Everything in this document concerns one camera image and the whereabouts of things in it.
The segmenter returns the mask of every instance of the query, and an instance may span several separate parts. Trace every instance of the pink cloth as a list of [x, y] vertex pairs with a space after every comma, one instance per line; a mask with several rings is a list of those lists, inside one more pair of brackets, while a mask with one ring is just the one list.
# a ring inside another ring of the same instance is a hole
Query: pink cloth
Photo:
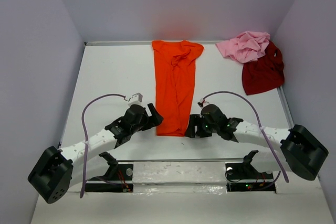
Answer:
[[271, 36], [268, 33], [245, 31], [235, 39], [217, 43], [217, 48], [224, 58], [230, 57], [240, 63], [257, 61], [265, 55], [265, 49]]

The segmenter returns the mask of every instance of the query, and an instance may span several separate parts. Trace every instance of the cloth fold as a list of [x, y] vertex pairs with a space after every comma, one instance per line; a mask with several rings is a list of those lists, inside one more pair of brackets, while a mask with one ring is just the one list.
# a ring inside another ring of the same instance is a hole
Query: cloth fold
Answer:
[[283, 69], [281, 51], [270, 41], [265, 56], [243, 66], [241, 75], [245, 93], [259, 94], [280, 87], [285, 82]]
[[270, 35], [256, 31], [245, 31], [237, 38], [225, 40], [216, 44], [224, 58], [231, 58], [240, 63], [257, 61], [265, 55]]
[[184, 136], [188, 126], [195, 88], [195, 60], [203, 46], [189, 41], [153, 41], [156, 109], [163, 122], [159, 136]]

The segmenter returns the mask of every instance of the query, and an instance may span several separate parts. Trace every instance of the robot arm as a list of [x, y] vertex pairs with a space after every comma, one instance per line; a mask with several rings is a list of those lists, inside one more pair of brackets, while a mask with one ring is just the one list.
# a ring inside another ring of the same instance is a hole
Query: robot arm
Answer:
[[47, 148], [29, 174], [28, 181], [47, 203], [56, 202], [70, 186], [81, 181], [86, 145], [88, 145], [87, 161], [99, 156], [108, 161], [107, 167], [103, 167], [104, 170], [94, 169], [90, 171], [88, 178], [111, 172], [109, 162], [113, 157], [105, 153], [106, 151], [128, 142], [135, 132], [145, 131], [162, 123], [163, 118], [154, 105], [150, 103], [148, 108], [151, 116], [148, 116], [144, 107], [133, 104], [126, 110], [124, 116], [107, 125], [89, 141], [58, 150], [53, 146]]
[[[326, 160], [328, 150], [303, 126], [292, 129], [265, 127], [270, 140], [285, 170], [294, 172], [306, 180], [314, 180]], [[227, 118], [214, 104], [202, 108], [201, 114], [190, 115], [185, 132], [187, 137], [210, 137], [213, 133], [237, 143], [252, 143], [268, 147], [258, 125], [239, 118]], [[279, 170], [279, 165], [270, 153], [252, 151], [244, 157], [240, 166], [231, 170], [235, 178], [255, 177], [256, 173]]]

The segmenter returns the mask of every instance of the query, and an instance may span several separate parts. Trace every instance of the folded cloth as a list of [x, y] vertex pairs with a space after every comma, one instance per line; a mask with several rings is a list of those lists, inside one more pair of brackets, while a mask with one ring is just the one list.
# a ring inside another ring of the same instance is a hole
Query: folded cloth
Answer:
[[189, 41], [153, 41], [158, 136], [184, 136], [195, 88], [196, 59], [203, 46]]
[[270, 35], [256, 31], [245, 31], [237, 38], [217, 43], [217, 48], [224, 58], [231, 58], [240, 63], [257, 61], [265, 55]]
[[285, 77], [281, 51], [269, 42], [265, 56], [245, 63], [242, 81], [246, 94], [259, 94], [281, 86]]

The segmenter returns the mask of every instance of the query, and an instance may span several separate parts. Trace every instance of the dark red cloth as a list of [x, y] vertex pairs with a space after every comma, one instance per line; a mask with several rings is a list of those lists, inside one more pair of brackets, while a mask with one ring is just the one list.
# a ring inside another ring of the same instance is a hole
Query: dark red cloth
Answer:
[[265, 56], [243, 66], [242, 80], [246, 94], [259, 94], [281, 86], [285, 77], [281, 51], [272, 41], [265, 49]]

